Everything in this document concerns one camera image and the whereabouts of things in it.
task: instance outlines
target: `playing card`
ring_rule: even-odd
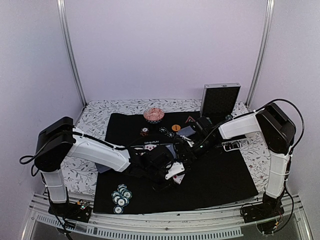
[[[196,133],[196,131],[193,130],[191,126],[186,126],[186,127],[182,128],[181,130],[179,130],[176,134],[178,134],[180,136],[189,137],[195,133]]]
[[[184,178],[185,174],[182,174],[182,175],[174,175],[173,176],[173,180],[177,183],[177,184],[180,184],[182,182],[182,179]]]
[[[148,144],[148,145],[145,145],[145,146],[144,146],[144,149],[151,151],[151,150],[154,149],[156,146],[157,146],[157,145],[154,145],[154,144]]]

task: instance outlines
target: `black felt mat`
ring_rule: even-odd
[[[163,126],[183,125],[189,113],[183,114],[182,116],[181,113],[166,113],[166,119],[161,124]],[[106,141],[127,145],[138,138],[140,129],[146,126],[142,115],[112,114]],[[144,144],[153,139],[164,143],[170,141],[167,138],[161,140],[159,135],[150,135],[148,141],[142,138],[134,145]],[[126,176],[113,170],[99,173],[93,208],[95,213],[113,213],[115,204],[111,193],[119,184],[126,184],[133,194],[129,205],[124,208],[124,214],[189,211],[232,203],[258,194],[238,150],[208,152],[192,165],[192,171],[184,176],[181,185],[164,192],[155,192],[152,188],[153,183],[144,178]]]

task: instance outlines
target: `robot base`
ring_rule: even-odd
[[[81,209],[76,203],[69,203],[67,210],[65,208],[53,208],[50,207],[48,213],[57,215],[61,218],[71,219],[83,223],[88,223],[91,216],[92,208],[87,206],[85,209]]]
[[[281,205],[281,201],[279,203],[280,204],[274,208],[270,208],[268,203],[246,206],[241,208],[240,213],[243,216],[245,223],[276,217],[285,213],[284,208]]]
[[[53,203],[50,198],[50,207],[48,213],[52,215],[57,215],[61,218],[71,219],[83,223],[88,223],[92,208],[89,205],[89,202],[86,201],[86,205],[81,205],[77,203],[70,203],[68,191],[66,195],[66,202],[65,203]]]

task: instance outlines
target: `white wall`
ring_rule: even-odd
[[[74,85],[56,1],[0,1],[0,239],[17,240],[33,193],[43,189],[31,165],[39,131],[76,118]]]
[[[320,239],[320,1],[276,1],[253,108],[274,98],[292,101],[305,120],[288,186],[299,193],[314,239]],[[299,117],[286,108],[300,134]]]
[[[72,46],[88,100],[196,98],[242,85],[245,100],[266,0],[69,0]]]

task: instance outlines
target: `black box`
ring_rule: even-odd
[[[230,115],[238,98],[239,83],[205,84],[200,115],[209,118],[224,118]]]

